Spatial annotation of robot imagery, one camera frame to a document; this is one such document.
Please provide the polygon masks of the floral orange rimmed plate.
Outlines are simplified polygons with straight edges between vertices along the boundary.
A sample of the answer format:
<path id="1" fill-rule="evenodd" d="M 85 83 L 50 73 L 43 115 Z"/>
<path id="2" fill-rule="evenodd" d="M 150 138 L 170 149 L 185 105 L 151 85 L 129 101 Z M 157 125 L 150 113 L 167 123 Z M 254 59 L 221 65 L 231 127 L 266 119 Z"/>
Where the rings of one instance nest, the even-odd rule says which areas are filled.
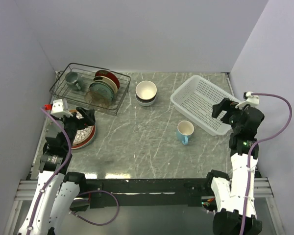
<path id="1" fill-rule="evenodd" d="M 78 148 L 89 142 L 96 132 L 96 126 L 88 126 L 82 130 L 78 130 L 73 141 L 73 148 Z"/>

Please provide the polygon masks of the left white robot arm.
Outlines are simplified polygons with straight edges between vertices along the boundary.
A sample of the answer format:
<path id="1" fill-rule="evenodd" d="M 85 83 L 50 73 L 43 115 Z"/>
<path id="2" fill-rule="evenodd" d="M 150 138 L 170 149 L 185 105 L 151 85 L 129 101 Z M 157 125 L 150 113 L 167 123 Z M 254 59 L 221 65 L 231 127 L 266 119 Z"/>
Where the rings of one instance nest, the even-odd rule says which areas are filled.
<path id="1" fill-rule="evenodd" d="M 20 235 L 55 235 L 76 197 L 87 192 L 83 173 L 68 172 L 72 146 L 79 130 L 93 127 L 95 111 L 77 107 L 70 112 L 60 104 L 47 113 L 51 122 L 46 131 L 46 142 L 40 158 L 36 190 Z"/>

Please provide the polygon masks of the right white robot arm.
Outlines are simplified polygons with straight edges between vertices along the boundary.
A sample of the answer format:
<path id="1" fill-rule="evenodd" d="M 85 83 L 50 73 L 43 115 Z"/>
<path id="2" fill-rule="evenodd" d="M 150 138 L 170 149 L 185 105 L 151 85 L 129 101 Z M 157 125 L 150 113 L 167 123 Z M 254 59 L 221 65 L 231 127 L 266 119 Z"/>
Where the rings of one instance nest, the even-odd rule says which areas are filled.
<path id="1" fill-rule="evenodd" d="M 204 188 L 214 196 L 214 201 L 206 209 L 215 213 L 215 235 L 258 235 L 263 223 L 257 219 L 254 205 L 254 178 L 259 151 L 254 143 L 257 141 L 257 129 L 265 116 L 249 104 L 239 108 L 238 103 L 229 98 L 213 105 L 212 117 L 217 118 L 222 111 L 225 112 L 222 123 L 230 125 L 233 130 L 229 140 L 232 176 L 217 170 L 207 174 Z"/>

